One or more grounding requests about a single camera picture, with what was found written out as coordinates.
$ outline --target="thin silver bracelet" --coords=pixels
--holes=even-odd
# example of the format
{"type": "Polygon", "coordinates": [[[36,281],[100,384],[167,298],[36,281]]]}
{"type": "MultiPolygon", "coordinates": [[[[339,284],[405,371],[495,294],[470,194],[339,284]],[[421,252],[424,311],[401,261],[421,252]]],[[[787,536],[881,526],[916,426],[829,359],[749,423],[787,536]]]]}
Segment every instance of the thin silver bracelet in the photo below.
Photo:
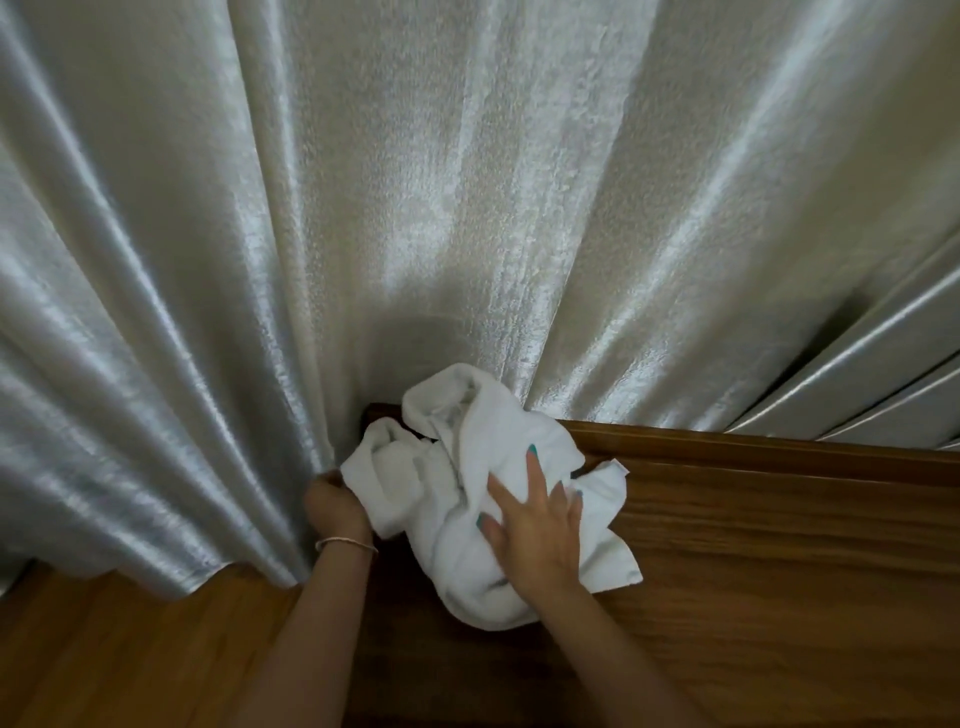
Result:
{"type": "Polygon", "coordinates": [[[345,544],[353,544],[354,546],[360,546],[361,548],[365,548],[367,551],[373,552],[374,559],[380,555],[380,551],[377,549],[376,546],[371,546],[370,544],[362,544],[359,541],[354,541],[353,539],[349,539],[346,536],[331,536],[328,539],[320,539],[316,544],[314,544],[314,548],[317,549],[317,553],[320,553],[321,551],[323,551],[324,546],[326,544],[329,544],[331,541],[342,541],[345,544]]]}

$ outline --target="wrist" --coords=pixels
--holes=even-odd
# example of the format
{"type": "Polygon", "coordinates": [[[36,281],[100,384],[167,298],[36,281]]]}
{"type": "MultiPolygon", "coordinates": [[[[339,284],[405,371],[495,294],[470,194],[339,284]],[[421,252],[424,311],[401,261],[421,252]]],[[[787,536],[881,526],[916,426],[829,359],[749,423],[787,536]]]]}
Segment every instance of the wrist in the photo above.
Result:
{"type": "Polygon", "coordinates": [[[352,539],[367,546],[373,545],[373,530],[369,523],[341,523],[334,528],[325,529],[317,534],[317,539],[352,539]]]}
{"type": "Polygon", "coordinates": [[[529,593],[526,602],[544,619],[544,615],[565,609],[584,595],[590,596],[587,588],[579,580],[570,579],[539,586],[529,593]]]}

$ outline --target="wood grain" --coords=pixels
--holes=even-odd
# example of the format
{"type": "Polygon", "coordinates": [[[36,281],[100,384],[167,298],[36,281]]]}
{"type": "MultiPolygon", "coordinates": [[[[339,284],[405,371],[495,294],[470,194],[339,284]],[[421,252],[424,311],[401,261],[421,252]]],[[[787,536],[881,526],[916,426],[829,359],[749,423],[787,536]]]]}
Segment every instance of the wood grain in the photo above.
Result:
{"type": "MultiPolygon", "coordinates": [[[[588,430],[601,438],[591,461],[616,454],[631,470],[613,529],[645,576],[602,600],[711,714],[727,725],[960,725],[960,489],[941,477],[955,460],[921,457],[936,467],[919,467],[918,483],[906,465],[818,445],[828,453],[816,474],[790,473],[764,440],[761,462],[776,461],[764,471],[755,449],[718,452],[728,436],[704,449],[687,433],[678,452],[651,442],[656,431],[637,449],[588,430]],[[837,465],[847,457],[858,462],[837,465]]],[[[902,455],[890,457],[914,458],[902,455]]],[[[36,568],[0,604],[0,725],[215,726],[296,596],[241,567],[174,603],[116,574],[36,568]]],[[[347,725],[594,721],[538,625],[466,627],[405,541],[384,545],[347,725]]]]}

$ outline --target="left hand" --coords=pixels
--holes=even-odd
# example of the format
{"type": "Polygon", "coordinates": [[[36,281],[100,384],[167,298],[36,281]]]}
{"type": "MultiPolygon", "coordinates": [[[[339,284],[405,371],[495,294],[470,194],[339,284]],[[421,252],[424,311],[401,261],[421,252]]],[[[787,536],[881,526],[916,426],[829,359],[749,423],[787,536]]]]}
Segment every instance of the left hand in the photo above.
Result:
{"type": "Polygon", "coordinates": [[[361,544],[373,543],[367,511],[344,485],[340,471],[318,475],[303,496],[303,507],[320,538],[340,536],[361,544]]]}

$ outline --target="silver satin curtain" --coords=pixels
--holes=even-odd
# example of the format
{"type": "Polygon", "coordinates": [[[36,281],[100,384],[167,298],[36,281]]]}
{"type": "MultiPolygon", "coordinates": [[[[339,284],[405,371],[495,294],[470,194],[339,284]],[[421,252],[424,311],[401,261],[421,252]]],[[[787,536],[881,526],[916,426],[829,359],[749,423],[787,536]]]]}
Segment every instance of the silver satin curtain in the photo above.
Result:
{"type": "Polygon", "coordinates": [[[305,576],[454,361],[557,417],[958,449],[948,0],[0,7],[0,543],[305,576]]]}

